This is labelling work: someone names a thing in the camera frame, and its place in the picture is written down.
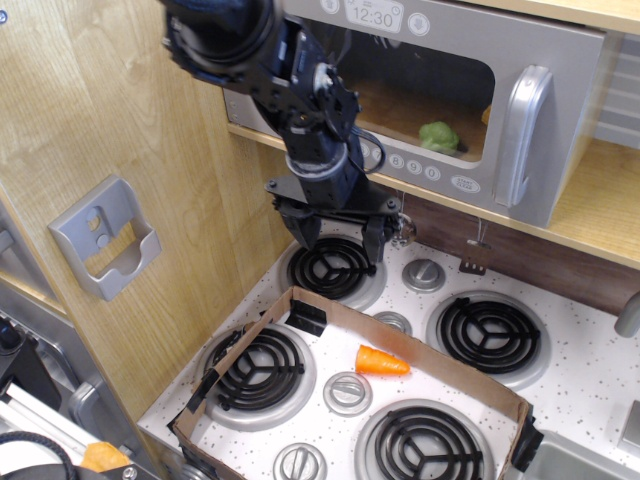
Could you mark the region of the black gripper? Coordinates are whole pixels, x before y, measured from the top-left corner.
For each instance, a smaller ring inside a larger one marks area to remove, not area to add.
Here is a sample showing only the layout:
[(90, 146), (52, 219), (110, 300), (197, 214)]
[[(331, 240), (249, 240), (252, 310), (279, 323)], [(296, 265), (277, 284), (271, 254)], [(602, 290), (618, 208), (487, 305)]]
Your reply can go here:
[(328, 164), (286, 158), (290, 174), (267, 181), (285, 227), (305, 249), (313, 249), (321, 220), (365, 223), (362, 244), (368, 262), (382, 261), (385, 222), (399, 223), (399, 201), (372, 183), (360, 166), (342, 152)]

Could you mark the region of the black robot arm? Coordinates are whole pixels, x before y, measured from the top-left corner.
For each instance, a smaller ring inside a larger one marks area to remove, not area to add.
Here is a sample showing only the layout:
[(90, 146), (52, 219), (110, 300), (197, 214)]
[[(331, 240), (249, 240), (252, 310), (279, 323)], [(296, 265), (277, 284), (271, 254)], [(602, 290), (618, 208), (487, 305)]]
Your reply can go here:
[(283, 140), (289, 175), (267, 191), (304, 248), (324, 219), (357, 224), (371, 263), (399, 233), (399, 202), (372, 185), (361, 108), (322, 46), (278, 1), (166, 1), (165, 45), (195, 79), (248, 96)]

